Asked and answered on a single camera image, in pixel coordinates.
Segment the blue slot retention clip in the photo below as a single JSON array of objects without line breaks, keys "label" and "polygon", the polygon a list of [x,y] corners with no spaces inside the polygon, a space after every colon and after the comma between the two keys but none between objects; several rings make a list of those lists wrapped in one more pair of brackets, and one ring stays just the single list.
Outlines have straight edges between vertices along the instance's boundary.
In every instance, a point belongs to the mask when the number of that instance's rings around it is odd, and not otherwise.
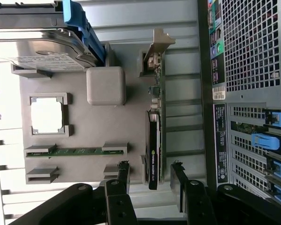
[{"label": "blue slot retention clip", "polygon": [[266,151],[281,155],[281,134],[262,132],[251,134],[253,147],[260,147]]},{"label": "blue slot retention clip", "polygon": [[281,129],[281,109],[265,109],[264,126]]},{"label": "blue slot retention clip", "polygon": [[272,176],[265,177],[267,181],[266,193],[269,194],[274,201],[281,205],[281,181]]},{"label": "blue slot retention clip", "polygon": [[272,176],[281,179],[281,159],[271,154],[265,154],[266,171]]}]

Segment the blue disk caddy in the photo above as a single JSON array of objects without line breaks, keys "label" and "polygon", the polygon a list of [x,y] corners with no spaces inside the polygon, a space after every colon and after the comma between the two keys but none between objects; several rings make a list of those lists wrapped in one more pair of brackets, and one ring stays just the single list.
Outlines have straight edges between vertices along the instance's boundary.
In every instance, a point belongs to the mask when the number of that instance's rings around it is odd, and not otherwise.
[{"label": "blue disk caddy", "polygon": [[99,65],[105,65],[105,48],[99,41],[95,31],[89,23],[86,13],[80,3],[72,0],[62,0],[64,23],[76,27],[81,32],[81,41],[95,57]]}]

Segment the green RAM stick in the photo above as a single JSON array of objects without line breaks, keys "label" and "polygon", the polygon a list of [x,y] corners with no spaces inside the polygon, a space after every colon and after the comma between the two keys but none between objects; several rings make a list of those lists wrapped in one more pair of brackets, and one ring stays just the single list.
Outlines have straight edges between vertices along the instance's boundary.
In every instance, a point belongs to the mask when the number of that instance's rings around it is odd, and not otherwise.
[{"label": "green RAM stick", "polygon": [[123,155],[123,150],[107,150],[101,148],[62,148],[49,152],[30,152],[26,157],[63,157],[63,156],[97,156],[97,155]]}]

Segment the silver CPU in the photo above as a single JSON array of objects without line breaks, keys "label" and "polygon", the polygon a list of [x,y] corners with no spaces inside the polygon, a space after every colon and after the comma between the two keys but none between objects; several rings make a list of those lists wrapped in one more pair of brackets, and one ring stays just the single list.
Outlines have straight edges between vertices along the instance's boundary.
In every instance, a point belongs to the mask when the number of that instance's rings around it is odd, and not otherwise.
[{"label": "silver CPU", "polygon": [[34,135],[64,133],[63,103],[57,97],[32,97],[31,128]]}]

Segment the open black PC case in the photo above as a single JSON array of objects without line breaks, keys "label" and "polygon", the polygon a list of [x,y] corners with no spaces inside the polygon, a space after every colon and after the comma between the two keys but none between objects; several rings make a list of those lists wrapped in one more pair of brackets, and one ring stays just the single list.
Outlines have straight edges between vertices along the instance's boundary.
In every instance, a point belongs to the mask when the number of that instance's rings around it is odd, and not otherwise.
[{"label": "open black PC case", "polygon": [[281,0],[197,0],[207,184],[266,193],[265,154],[251,134],[281,109]]}]

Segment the silver hard disk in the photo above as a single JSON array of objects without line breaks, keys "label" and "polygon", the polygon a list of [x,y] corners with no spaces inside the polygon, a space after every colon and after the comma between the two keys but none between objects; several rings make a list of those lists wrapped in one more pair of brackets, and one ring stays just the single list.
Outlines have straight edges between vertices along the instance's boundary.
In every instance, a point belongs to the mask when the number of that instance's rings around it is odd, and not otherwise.
[{"label": "silver hard disk", "polygon": [[67,26],[61,1],[43,4],[0,2],[0,60],[24,69],[84,70],[99,63]]}]

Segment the grey parts rack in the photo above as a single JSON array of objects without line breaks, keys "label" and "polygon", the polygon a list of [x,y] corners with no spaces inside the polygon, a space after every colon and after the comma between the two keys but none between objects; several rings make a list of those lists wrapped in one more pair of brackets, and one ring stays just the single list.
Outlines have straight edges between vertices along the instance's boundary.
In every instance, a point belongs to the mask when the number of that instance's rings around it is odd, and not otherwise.
[{"label": "grey parts rack", "polygon": [[[55,73],[52,78],[20,78],[23,154],[27,184],[95,182],[115,177],[128,161],[129,177],[143,182],[146,154],[145,112],[154,79],[140,76],[141,53],[150,44],[107,45],[105,67]],[[34,135],[32,97],[57,97],[63,103],[64,133]],[[26,157],[62,148],[123,150],[123,155]]]}]

